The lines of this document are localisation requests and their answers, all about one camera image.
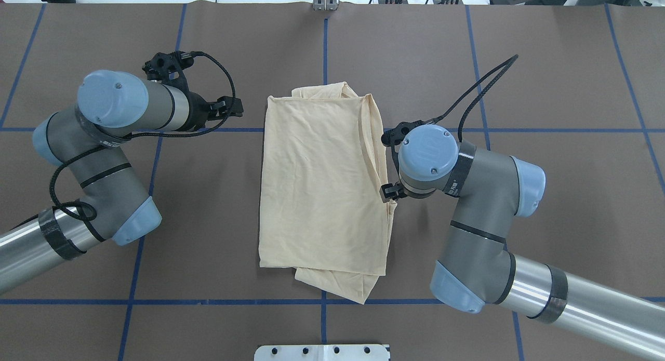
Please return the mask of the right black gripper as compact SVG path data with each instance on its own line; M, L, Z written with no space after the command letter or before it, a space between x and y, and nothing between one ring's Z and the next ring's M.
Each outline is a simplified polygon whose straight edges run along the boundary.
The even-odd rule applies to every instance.
M414 193L401 182L382 185L380 195L384 203L396 202L399 198L416 198Z

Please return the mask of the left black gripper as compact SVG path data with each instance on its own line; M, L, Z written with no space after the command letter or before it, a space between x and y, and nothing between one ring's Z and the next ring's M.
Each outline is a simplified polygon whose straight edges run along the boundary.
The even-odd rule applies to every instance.
M204 100L195 92L188 94L190 106L189 116L186 119L186 131L193 132L201 129L208 122L211 113L211 121L226 120L230 117L243 116L243 104L240 98L233 96L222 96L214 102Z

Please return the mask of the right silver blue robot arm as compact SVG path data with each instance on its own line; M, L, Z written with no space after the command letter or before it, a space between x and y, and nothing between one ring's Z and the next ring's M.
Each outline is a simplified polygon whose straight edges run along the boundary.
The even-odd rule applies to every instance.
M441 303L478 314L487 304L640 356L663 360L663 307L508 251L516 217L546 190L541 167L477 148L430 121L401 122L381 137L398 179L385 200L456 198L430 290Z

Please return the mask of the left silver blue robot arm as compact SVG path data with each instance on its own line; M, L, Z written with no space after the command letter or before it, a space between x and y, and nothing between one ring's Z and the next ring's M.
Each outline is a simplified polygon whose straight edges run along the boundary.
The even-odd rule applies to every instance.
M52 204L2 235L2 293L105 241L128 245L162 221L153 197L123 151L138 138L193 138L209 121L240 117L233 93L214 102L183 77L140 79L120 71L86 75L73 105L35 128L36 153L54 165Z

